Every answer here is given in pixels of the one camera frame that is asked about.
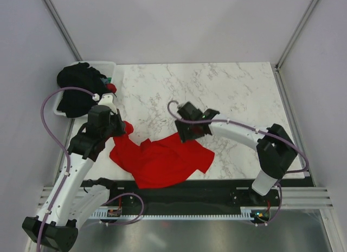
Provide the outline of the red t shirt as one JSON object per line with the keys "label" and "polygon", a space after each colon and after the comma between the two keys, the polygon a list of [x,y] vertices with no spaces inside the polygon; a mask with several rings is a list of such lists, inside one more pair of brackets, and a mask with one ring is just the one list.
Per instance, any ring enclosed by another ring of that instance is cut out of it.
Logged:
{"label": "red t shirt", "polygon": [[140,145],[130,139],[133,126],[125,123],[125,134],[114,137],[110,159],[130,173],[140,189],[159,189],[187,180],[195,171],[206,173],[215,153],[197,141],[182,143],[178,133],[161,140],[146,139]]}

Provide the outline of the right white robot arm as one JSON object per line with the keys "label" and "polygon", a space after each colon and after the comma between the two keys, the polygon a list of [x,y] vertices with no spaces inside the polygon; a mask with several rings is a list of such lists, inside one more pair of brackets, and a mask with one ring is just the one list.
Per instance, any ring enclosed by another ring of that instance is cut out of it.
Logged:
{"label": "right white robot arm", "polygon": [[214,109],[202,112],[189,101],[179,105],[177,113],[175,125],[181,142],[212,135],[236,141],[257,153],[260,171],[248,191],[254,205],[267,200],[270,189],[284,177],[298,155],[291,138],[278,124],[263,128],[246,125]]}

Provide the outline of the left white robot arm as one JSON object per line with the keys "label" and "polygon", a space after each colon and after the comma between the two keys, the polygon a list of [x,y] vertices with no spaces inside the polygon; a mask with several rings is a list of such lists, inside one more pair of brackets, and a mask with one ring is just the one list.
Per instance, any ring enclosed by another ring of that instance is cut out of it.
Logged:
{"label": "left white robot arm", "polygon": [[88,112],[87,122],[70,140],[65,151],[67,165],[60,173],[48,199],[35,217],[26,217],[23,230],[36,243],[36,250],[48,247],[70,251],[79,230],[92,213],[102,204],[115,204],[119,192],[111,180],[96,183],[81,201],[75,197],[89,170],[104,150],[106,142],[125,134],[125,123],[115,107],[96,105]]}

